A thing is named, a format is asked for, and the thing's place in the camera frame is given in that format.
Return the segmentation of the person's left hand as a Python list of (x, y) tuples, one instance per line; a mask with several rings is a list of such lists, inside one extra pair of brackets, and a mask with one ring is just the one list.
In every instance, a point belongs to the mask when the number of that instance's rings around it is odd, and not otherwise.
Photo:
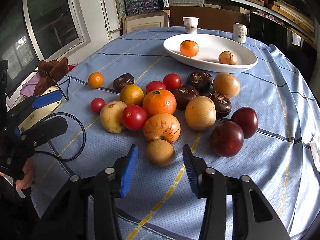
[(35, 178), (35, 172), (34, 172), (34, 164), (33, 164), (33, 159), (28, 158), (24, 167), (23, 167), (23, 172), (24, 172), (24, 178), (22, 180), (17, 180), (16, 181), (16, 190), (24, 190), (27, 189), (31, 186), (31, 184), (34, 181)]

